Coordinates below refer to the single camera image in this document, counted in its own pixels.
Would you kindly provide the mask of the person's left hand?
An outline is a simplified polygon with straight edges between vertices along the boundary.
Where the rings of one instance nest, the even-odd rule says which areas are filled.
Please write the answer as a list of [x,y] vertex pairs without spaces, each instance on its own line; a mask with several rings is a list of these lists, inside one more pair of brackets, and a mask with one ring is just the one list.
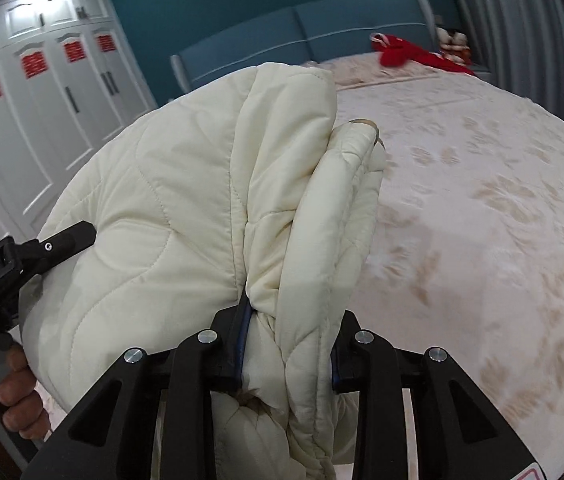
[[51,429],[50,417],[35,389],[37,378],[20,344],[12,344],[6,362],[10,372],[0,382],[0,403],[6,407],[2,422],[23,439],[43,440]]

